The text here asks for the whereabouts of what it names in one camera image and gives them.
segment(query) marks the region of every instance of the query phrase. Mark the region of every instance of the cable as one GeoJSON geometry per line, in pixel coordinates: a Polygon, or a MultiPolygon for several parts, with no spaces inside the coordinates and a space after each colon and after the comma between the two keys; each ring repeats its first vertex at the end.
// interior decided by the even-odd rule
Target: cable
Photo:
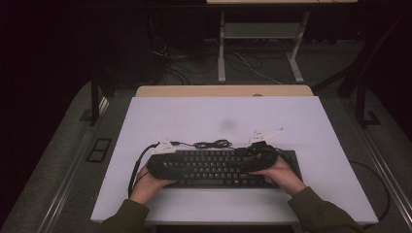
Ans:
{"type": "Polygon", "coordinates": [[[215,141],[213,143],[205,143],[205,142],[200,142],[200,143],[195,143],[193,145],[190,144],[186,144],[186,143],[181,143],[181,142],[171,142],[171,144],[173,146],[178,146],[178,145],[185,145],[185,146],[189,146],[189,147],[194,147],[196,149],[199,150],[203,150],[203,149],[233,149],[230,146],[232,145],[228,140],[226,139],[220,139],[218,141],[215,141]]]}
{"type": "MultiPolygon", "coordinates": [[[[360,165],[361,167],[364,167],[367,170],[369,170],[379,180],[379,182],[384,187],[385,194],[386,194],[386,199],[387,199],[387,204],[385,206],[384,212],[380,216],[378,216],[378,220],[382,221],[385,218],[385,216],[388,214],[389,208],[391,207],[391,193],[389,192],[388,188],[385,186],[384,180],[381,178],[381,176],[379,176],[379,174],[377,172],[373,171],[370,167],[364,165],[363,163],[360,163],[360,162],[357,162],[357,161],[354,161],[354,160],[349,160],[349,162],[353,163],[353,164],[360,165]]],[[[372,227],[372,226],[374,226],[374,224],[369,224],[369,225],[364,226],[363,229],[367,229],[367,228],[372,227]]]]}
{"type": "Polygon", "coordinates": [[[160,143],[156,143],[156,144],[152,144],[148,147],[145,148],[145,150],[143,150],[143,152],[140,154],[139,158],[137,159],[136,163],[134,164],[134,168],[133,168],[133,172],[131,173],[131,177],[130,177],[130,182],[129,182],[129,186],[128,186],[128,196],[131,195],[131,192],[133,191],[133,187],[134,185],[137,183],[135,182],[136,179],[136,174],[137,171],[139,170],[140,167],[140,162],[142,161],[143,155],[145,155],[145,153],[151,149],[151,148],[155,148],[159,145],[160,143]]]}
{"type": "Polygon", "coordinates": [[[267,78],[267,79],[269,79],[269,80],[271,80],[271,81],[273,81],[273,82],[275,82],[275,83],[277,83],[277,84],[282,84],[282,83],[280,83],[280,82],[278,82],[278,81],[276,81],[276,80],[274,80],[274,79],[272,79],[272,78],[270,78],[270,77],[267,77],[267,76],[259,73],[258,71],[256,71],[256,70],[246,61],[246,59],[243,58],[239,53],[234,52],[234,54],[236,54],[237,56],[239,56],[239,57],[249,66],[249,68],[250,68],[253,72],[255,72],[255,73],[257,73],[258,75],[260,75],[260,76],[262,76],[262,77],[264,77],[264,78],[267,78]]]}

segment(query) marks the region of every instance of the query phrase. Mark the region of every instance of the dark green sleeve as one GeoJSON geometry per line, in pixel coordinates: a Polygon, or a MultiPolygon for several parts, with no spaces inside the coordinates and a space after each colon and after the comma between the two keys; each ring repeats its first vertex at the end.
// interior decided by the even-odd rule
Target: dark green sleeve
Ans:
{"type": "Polygon", "coordinates": [[[289,205],[296,213],[303,231],[319,233],[363,232],[362,228],[343,210],[324,201],[311,187],[297,193],[289,205]]]}
{"type": "Polygon", "coordinates": [[[118,212],[100,226],[99,233],[135,233],[140,232],[145,224],[149,209],[137,202],[124,200],[118,212]]]}

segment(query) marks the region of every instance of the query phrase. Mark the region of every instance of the black cable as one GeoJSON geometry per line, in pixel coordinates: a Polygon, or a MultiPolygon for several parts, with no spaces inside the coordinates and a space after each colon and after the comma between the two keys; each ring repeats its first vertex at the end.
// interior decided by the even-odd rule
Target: black cable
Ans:
{"type": "Polygon", "coordinates": [[[191,144],[186,144],[186,143],[181,143],[181,142],[170,142],[173,146],[178,146],[178,145],[185,145],[189,147],[194,147],[199,150],[203,149],[233,149],[230,146],[232,145],[228,140],[226,139],[220,139],[218,141],[215,141],[213,143],[205,143],[205,142],[200,142],[200,143],[195,143],[193,145],[191,144]]]}
{"type": "MultiPolygon", "coordinates": [[[[354,160],[349,160],[349,162],[353,163],[353,164],[360,165],[361,167],[364,167],[367,170],[369,170],[379,180],[379,182],[384,187],[385,194],[386,194],[386,199],[387,199],[387,204],[386,204],[384,212],[380,216],[378,216],[379,221],[383,220],[385,218],[385,216],[388,214],[389,208],[391,207],[391,193],[389,192],[388,188],[385,186],[384,180],[381,178],[381,176],[377,172],[373,171],[370,167],[364,165],[363,163],[360,163],[360,162],[357,162],[357,161],[354,161],[354,160]]],[[[371,226],[374,226],[374,224],[366,225],[366,226],[363,227],[363,229],[367,229],[371,226]]]]}
{"type": "Polygon", "coordinates": [[[137,159],[136,163],[134,164],[134,168],[133,168],[133,172],[131,173],[131,177],[130,177],[130,182],[129,182],[129,186],[128,186],[128,196],[131,195],[131,192],[133,190],[134,185],[136,184],[136,182],[134,181],[136,179],[136,175],[137,175],[137,171],[139,170],[140,167],[140,162],[142,161],[143,155],[145,155],[145,153],[151,149],[151,148],[155,148],[159,145],[160,143],[157,144],[152,144],[148,147],[145,148],[145,150],[143,150],[143,152],[140,154],[139,158],[137,159]]]}

